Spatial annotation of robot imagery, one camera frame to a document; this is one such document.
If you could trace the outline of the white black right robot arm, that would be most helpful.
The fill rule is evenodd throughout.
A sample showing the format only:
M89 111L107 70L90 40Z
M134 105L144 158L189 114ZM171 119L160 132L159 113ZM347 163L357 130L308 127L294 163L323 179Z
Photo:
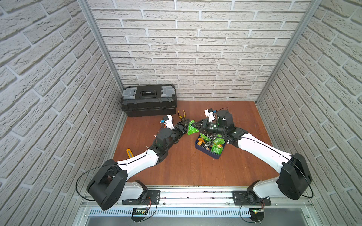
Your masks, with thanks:
M232 114L227 110L213 112L207 109L206 118L194 122L192 127L204 135L221 137L228 144L258 157L279 173L279 176L273 179L257 180L248 187L244 197L250 204L258 204L268 197L279 195L298 200L313 181L306 160L301 154L290 154L276 149L246 130L236 127Z

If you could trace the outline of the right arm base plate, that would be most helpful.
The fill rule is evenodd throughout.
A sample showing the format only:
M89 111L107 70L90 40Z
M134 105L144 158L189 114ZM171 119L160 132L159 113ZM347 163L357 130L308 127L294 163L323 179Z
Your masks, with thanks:
M271 206L269 198L259 198L252 191L232 191L234 205L236 206Z

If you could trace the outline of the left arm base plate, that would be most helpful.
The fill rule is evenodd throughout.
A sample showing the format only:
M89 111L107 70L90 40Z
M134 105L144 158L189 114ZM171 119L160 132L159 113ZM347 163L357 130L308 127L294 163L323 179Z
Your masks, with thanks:
M122 200L122 205L147 205L150 202L159 204L160 190L148 190L142 192L138 199Z

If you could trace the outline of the dark blue storage box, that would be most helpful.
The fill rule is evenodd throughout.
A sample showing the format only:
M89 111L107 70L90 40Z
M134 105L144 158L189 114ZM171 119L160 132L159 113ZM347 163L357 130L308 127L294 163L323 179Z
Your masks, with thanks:
M214 159L219 159L221 155L215 155L214 153L211 152L213 144L216 145L222 144L224 145L225 148L226 141L220 136L216 137L212 135L207 136L205 134L200 133L197 140L195 141L195 148Z

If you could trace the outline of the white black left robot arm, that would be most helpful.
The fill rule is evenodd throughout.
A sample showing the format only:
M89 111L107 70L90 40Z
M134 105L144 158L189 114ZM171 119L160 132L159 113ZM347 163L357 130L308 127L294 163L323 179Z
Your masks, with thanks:
M135 174L161 163L169 149L188 131L189 120L178 122L171 129L163 127L152 145L143 153L127 160L115 162L107 160L100 167L87 186L87 192L102 210L108 210L119 200L131 204L144 204L148 198L148 188L140 181L128 182Z

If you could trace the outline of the green cookie packet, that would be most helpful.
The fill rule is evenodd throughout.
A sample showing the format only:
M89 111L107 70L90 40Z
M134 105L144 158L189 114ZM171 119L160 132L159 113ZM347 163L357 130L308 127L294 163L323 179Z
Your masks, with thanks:
M188 135L192 135L194 133L199 133L199 130L195 127L192 126L192 124L194 123L195 121L194 120L191 120L188 124L188 131L187 131L187 134Z

